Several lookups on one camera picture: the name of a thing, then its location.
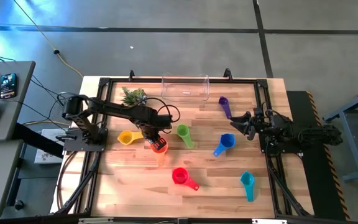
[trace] wooden table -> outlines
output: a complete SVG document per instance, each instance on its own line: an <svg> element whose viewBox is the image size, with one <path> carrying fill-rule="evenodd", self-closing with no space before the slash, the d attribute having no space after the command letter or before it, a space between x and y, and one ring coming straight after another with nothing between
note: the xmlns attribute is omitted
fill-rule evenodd
<svg viewBox="0 0 358 224"><path fill-rule="evenodd" d="M84 77L80 94L96 96L101 77ZM272 107L291 118L284 81L268 80ZM115 83L112 101L121 103L121 88L143 88L149 97L160 97L160 83ZM108 118L108 146L98 171L92 216L105 217L195 217L195 218L272 218L272 197L264 155L256 135L248 141L234 129L218 105L218 98L229 99L233 116L241 116L256 107L254 87L250 84L210 84L209 99L203 108L181 105L181 119L173 123L171 134L161 136L169 143L163 167L157 166L147 142L137 140L129 146L120 144L117 136L123 130L137 131L128 120ZM147 106L160 108L161 103L149 100ZM177 112L172 111L173 119ZM190 127L194 149L187 149L176 135L179 124ZM224 133L236 135L234 148L213 156L219 138ZM79 152L63 175L62 195L66 201L80 179L84 153ZM310 213L313 213L308 185L301 160L296 155L283 155L288 188ZM185 167L200 189L175 185L172 170ZM255 200L248 202L240 183L241 174L248 170L255 177ZM51 212L56 211L56 202Z"/></svg>

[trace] phone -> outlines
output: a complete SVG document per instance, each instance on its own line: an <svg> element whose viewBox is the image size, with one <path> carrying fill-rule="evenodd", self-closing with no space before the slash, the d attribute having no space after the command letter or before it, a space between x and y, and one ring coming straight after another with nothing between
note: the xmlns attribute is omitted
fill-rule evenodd
<svg viewBox="0 0 358 224"><path fill-rule="evenodd" d="M17 77L15 73L1 75L0 99L6 100L16 96Z"/></svg>

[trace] concrete floor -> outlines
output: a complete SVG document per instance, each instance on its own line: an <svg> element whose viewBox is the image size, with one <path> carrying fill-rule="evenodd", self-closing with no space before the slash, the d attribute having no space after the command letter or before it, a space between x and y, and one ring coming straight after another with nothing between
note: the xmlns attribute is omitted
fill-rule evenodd
<svg viewBox="0 0 358 224"><path fill-rule="evenodd" d="M257 28L252 0L18 2L43 26ZM259 0L259 5L265 29L358 30L358 1ZM32 25L10 0L0 0L0 24ZM133 69L137 75L170 72L220 77L229 67L235 77L266 77L258 34L47 32L46 35L67 62L84 75L128 75ZM320 116L358 94L358 35L267 34L266 41L274 77L284 78L288 90L311 91ZM0 31L0 56L36 61L34 75L51 90L80 89L80 77L56 58L38 32ZM47 114L53 100L31 84L25 103ZM63 121L59 113L56 107L52 118ZM37 119L42 118L23 108L19 122ZM39 131L44 127L53 126L32 128ZM340 178L356 170L346 143L332 147L331 153ZM358 180L341 186L350 216L358 221Z"/></svg>

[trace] clear plastic container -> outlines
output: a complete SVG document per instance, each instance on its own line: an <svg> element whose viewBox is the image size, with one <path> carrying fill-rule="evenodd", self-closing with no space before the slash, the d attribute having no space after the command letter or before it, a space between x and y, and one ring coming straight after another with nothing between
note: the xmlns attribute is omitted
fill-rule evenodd
<svg viewBox="0 0 358 224"><path fill-rule="evenodd" d="M181 82L178 77L165 73L162 77L161 97L172 102L199 104L203 107L209 98L209 77L201 74L191 79L190 83Z"/></svg>

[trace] green measuring cup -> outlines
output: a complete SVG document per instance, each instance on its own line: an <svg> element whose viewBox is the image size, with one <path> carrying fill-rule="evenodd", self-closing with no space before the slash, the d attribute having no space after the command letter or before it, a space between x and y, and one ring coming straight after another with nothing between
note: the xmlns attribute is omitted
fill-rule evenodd
<svg viewBox="0 0 358 224"><path fill-rule="evenodd" d="M194 147L193 141L190 138L190 130L187 125L179 124L177 127L177 134L183 139L188 149Z"/></svg>

